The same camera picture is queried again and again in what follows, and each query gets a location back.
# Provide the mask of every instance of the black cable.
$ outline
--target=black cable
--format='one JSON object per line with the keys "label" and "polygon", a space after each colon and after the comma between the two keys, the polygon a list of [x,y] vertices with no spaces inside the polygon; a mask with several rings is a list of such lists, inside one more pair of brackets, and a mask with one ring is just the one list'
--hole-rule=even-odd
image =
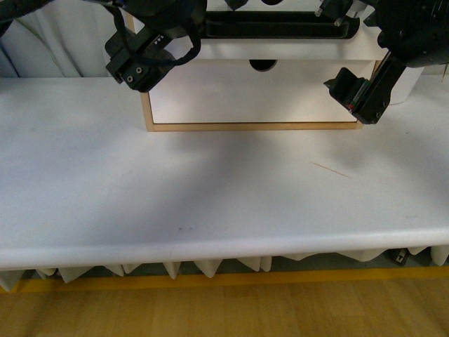
{"label": "black cable", "polygon": [[52,0],[3,0],[0,1],[0,22],[12,21],[15,18],[34,12]]}
{"label": "black cable", "polygon": [[133,59],[134,62],[141,65],[147,65],[150,67],[167,67],[167,66],[177,66],[184,65],[189,61],[193,60],[201,50],[201,37],[199,35],[198,28],[195,26],[191,18],[180,22],[180,26],[186,30],[189,35],[190,41],[192,42],[192,48],[187,52],[186,55],[177,60],[155,60],[151,58],[145,58],[131,49],[126,38],[126,27],[125,21],[121,11],[117,7],[105,6],[105,8],[114,16],[114,24],[117,28],[117,32],[125,46],[126,51]]}

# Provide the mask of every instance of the white curtain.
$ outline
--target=white curtain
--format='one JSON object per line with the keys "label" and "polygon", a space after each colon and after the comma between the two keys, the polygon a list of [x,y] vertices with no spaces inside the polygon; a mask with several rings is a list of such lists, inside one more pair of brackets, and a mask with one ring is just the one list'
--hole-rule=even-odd
{"label": "white curtain", "polygon": [[[412,255],[416,255],[421,251],[425,250],[427,247],[410,247],[408,248],[409,252]],[[358,260],[361,262],[366,262],[378,257],[382,254],[385,249],[370,249],[365,251],[340,251],[339,254],[343,256],[347,256],[349,258],[353,258],[354,260]],[[446,246],[433,246],[431,247],[431,259],[436,265],[443,265],[449,256],[449,245]],[[314,253],[297,253],[297,254],[289,254],[284,255],[283,257],[289,258],[296,261],[301,261],[304,258],[315,255]],[[259,272],[263,270],[268,272],[272,268],[272,257],[271,256],[255,256],[250,258],[237,258],[241,263],[248,266],[252,270]],[[214,277],[217,269],[219,268],[223,259],[214,259],[214,260],[195,260],[194,263],[204,273],[207,277]],[[164,267],[166,268],[168,274],[172,279],[177,277],[178,271],[181,266],[181,261],[173,262],[173,261],[165,261],[163,262]],[[129,274],[135,268],[139,267],[141,263],[130,263],[126,265],[105,265],[105,267],[111,270],[114,274],[119,276],[124,276],[125,274]],[[64,282],[71,282],[74,279],[80,277],[85,272],[89,271],[94,266],[83,266],[83,267],[60,267],[58,271],[60,276],[64,280]],[[49,275],[53,275],[56,271],[55,268],[46,268],[46,269],[36,269],[39,276],[41,278],[47,278]],[[0,271],[0,287],[5,289],[6,291],[10,291],[17,281],[21,278],[24,270],[8,270],[8,271]]]}
{"label": "white curtain", "polygon": [[115,33],[102,6],[55,0],[14,21],[0,39],[0,77],[105,77]]}

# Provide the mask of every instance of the yellow floor stripe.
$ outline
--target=yellow floor stripe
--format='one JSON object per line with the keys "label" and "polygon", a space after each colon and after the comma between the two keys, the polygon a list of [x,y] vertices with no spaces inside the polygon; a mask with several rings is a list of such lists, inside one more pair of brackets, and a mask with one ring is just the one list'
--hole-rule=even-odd
{"label": "yellow floor stripe", "polygon": [[[337,282],[374,279],[449,278],[449,267],[402,267],[352,270],[311,270],[301,272],[259,272],[218,274],[212,279],[204,275],[136,277],[84,277],[65,284],[61,279],[21,279],[11,293],[49,291],[105,291],[126,289],[183,288],[194,286],[243,286],[305,282]],[[0,294],[6,293],[0,288]]]}

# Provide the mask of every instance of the white table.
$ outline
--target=white table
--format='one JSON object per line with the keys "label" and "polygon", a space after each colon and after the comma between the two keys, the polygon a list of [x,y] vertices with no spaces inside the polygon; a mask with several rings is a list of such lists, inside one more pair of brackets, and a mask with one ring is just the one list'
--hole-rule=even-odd
{"label": "white table", "polygon": [[440,80],[359,131],[147,133],[112,79],[2,79],[0,270],[449,245]]}

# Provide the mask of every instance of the white drawer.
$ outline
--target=white drawer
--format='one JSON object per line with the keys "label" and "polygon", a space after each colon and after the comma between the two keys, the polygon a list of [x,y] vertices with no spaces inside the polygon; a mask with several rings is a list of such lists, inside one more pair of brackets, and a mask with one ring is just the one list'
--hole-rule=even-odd
{"label": "white drawer", "polygon": [[370,61],[280,60],[268,72],[247,60],[195,60],[150,92],[154,123],[355,121],[323,85],[341,67],[370,77]]}

